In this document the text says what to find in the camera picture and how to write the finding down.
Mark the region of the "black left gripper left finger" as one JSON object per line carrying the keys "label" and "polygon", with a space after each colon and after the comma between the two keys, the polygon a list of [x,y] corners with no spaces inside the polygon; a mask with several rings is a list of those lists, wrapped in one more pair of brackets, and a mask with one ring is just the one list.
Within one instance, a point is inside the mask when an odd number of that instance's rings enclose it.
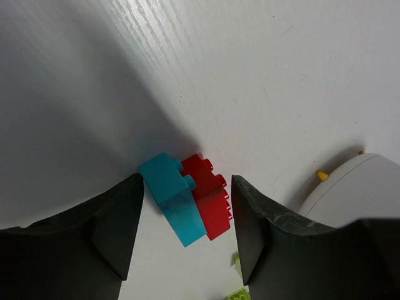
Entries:
{"label": "black left gripper left finger", "polygon": [[1,231],[2,299],[117,299],[143,206],[133,174],[106,192],[28,227]]}

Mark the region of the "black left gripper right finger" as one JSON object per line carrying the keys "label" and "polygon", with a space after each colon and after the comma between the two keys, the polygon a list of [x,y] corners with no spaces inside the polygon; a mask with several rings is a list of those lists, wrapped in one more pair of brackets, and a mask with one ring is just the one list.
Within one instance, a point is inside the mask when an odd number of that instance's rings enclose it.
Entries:
{"label": "black left gripper right finger", "polygon": [[242,280],[252,299],[398,299],[399,220],[334,228],[231,178]]}

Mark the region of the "red lego brick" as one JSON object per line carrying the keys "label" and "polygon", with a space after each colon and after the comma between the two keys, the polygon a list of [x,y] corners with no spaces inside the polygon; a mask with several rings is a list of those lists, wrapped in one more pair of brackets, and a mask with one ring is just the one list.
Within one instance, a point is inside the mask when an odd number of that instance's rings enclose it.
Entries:
{"label": "red lego brick", "polygon": [[182,161],[183,175],[190,175],[196,187],[192,196],[199,210],[206,235],[214,240],[231,228],[231,205],[222,174],[213,173],[213,165],[202,154],[194,154]]}

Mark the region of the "teal lego brick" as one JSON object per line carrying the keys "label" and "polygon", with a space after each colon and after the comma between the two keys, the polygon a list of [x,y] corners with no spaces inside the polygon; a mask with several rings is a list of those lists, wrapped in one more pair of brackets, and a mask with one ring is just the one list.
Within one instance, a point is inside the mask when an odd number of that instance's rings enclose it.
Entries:
{"label": "teal lego brick", "polygon": [[190,175],[183,176],[180,160],[161,153],[139,166],[146,183],[172,230],[184,247],[206,235],[206,228],[196,206],[192,190],[196,187]]}

